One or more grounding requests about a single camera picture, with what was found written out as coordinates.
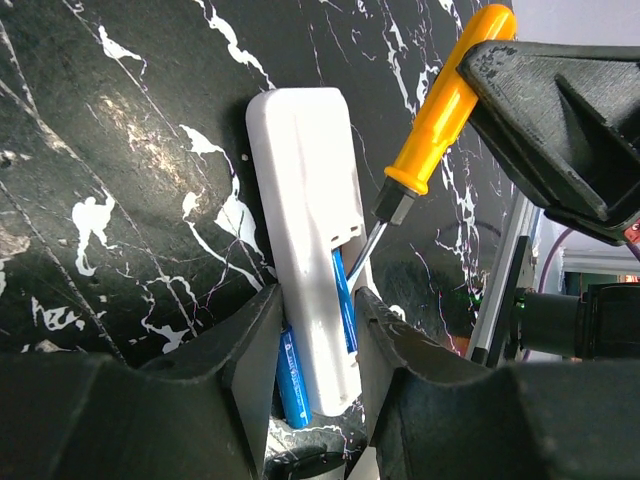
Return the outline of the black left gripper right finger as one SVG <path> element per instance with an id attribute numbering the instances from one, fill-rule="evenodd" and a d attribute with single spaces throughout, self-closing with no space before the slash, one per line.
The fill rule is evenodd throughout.
<path id="1" fill-rule="evenodd" d="M 369 443 L 384 479 L 635 479 L 635 361 L 488 369 L 355 296 Z"/>

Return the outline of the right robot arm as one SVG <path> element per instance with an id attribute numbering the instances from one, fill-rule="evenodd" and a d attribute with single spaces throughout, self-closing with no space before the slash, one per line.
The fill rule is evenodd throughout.
<path id="1" fill-rule="evenodd" d="M 546 271 L 533 266 L 524 206 L 612 246 L 638 243 L 638 49 L 486 41 L 458 70 L 479 98 L 471 125 L 520 193 L 470 360 L 491 368 L 525 350 L 636 357 L 638 287 L 547 293 Z"/>

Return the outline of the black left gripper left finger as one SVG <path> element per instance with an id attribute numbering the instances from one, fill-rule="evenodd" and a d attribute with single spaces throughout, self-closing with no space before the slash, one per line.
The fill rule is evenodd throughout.
<path id="1" fill-rule="evenodd" d="M 283 319 L 271 285 L 133 369 L 109 356 L 1 358 L 5 479 L 257 479 Z"/>

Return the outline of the yellow handled screwdriver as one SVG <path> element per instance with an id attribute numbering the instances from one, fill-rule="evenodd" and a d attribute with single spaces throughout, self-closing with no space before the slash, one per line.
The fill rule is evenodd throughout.
<path id="1" fill-rule="evenodd" d="M 428 192 L 431 175 L 477 104 L 478 96 L 457 72 L 464 55 L 485 41 L 512 40 L 516 30 L 514 13 L 499 4 L 483 7 L 467 24 L 427 94 L 400 153 L 384 170 L 385 182 L 372 209 L 376 224 L 348 274 L 350 290 L 385 229 L 401 224 L 417 197 Z"/>

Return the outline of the white remote control with batteries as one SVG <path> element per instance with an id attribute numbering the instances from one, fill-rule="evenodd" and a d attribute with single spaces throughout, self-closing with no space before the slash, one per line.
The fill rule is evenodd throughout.
<path id="1" fill-rule="evenodd" d="M 332 262 L 338 250 L 350 268 L 365 237 L 348 106 L 333 87 L 280 88 L 255 96 L 245 120 L 310 406 L 336 417 L 361 393 Z"/>

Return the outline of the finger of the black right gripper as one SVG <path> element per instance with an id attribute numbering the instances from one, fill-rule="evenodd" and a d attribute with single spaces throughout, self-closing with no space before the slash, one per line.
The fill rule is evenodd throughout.
<path id="1" fill-rule="evenodd" d="M 458 72 L 470 123 L 552 221 L 610 245 L 639 241 L 639 49 L 485 41 Z"/>

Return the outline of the blue battery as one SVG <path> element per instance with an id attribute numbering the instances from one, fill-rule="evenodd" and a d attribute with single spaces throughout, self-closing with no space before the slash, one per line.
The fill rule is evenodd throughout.
<path id="1" fill-rule="evenodd" d="M 292 429 L 305 428 L 312 420 L 312 412 L 290 325 L 284 326 L 280 334 L 276 381 L 286 423 Z"/>
<path id="2" fill-rule="evenodd" d="M 348 353 L 354 353 L 358 350 L 355 311 L 344 269 L 344 263 L 339 249 L 335 249 L 332 251 L 332 264 L 342 318 L 342 325 L 345 335 L 346 348 Z"/>

